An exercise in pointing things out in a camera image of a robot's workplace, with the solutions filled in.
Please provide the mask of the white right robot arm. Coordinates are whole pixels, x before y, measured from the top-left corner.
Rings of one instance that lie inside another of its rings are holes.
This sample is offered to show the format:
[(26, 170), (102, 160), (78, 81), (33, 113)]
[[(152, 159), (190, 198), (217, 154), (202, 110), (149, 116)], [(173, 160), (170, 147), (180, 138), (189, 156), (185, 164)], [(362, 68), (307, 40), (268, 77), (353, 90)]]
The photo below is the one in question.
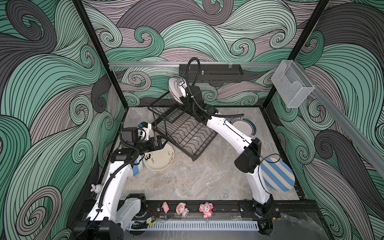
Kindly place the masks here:
[(239, 156), (234, 163), (236, 168), (246, 175), (252, 191), (252, 199), (256, 216), (266, 219), (277, 219), (281, 216), (271, 193), (266, 190), (261, 163), (261, 141), (252, 139), (233, 127), (227, 121), (230, 116), (219, 114), (211, 105), (204, 105), (202, 93), (197, 86), (184, 84), (179, 86), (182, 96), (180, 101), (192, 116), (201, 124), (217, 132), (236, 150)]

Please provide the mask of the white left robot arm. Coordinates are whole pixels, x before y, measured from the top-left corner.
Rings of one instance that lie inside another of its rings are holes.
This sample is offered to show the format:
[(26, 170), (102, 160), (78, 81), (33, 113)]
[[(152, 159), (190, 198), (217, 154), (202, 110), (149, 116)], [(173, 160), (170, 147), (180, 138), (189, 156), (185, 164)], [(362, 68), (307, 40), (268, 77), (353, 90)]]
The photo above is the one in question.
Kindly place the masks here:
[(135, 163), (146, 153), (165, 146), (162, 137), (147, 138), (136, 143), (121, 139), (122, 148), (111, 155), (110, 172), (101, 192), (85, 220), (74, 227), (74, 240), (122, 240), (133, 218), (146, 212), (146, 198), (133, 194), (119, 207), (125, 182)]

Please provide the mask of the orange sunburst plate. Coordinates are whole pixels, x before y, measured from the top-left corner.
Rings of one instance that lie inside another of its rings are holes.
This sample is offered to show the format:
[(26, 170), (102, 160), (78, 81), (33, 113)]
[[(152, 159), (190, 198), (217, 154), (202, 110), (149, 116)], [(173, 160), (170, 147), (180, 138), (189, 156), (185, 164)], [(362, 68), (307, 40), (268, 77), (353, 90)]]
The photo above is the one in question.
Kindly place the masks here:
[(169, 91), (172, 94), (173, 98), (180, 104), (186, 104), (186, 89), (179, 88), (177, 85), (177, 79), (180, 77), (171, 77), (169, 78)]

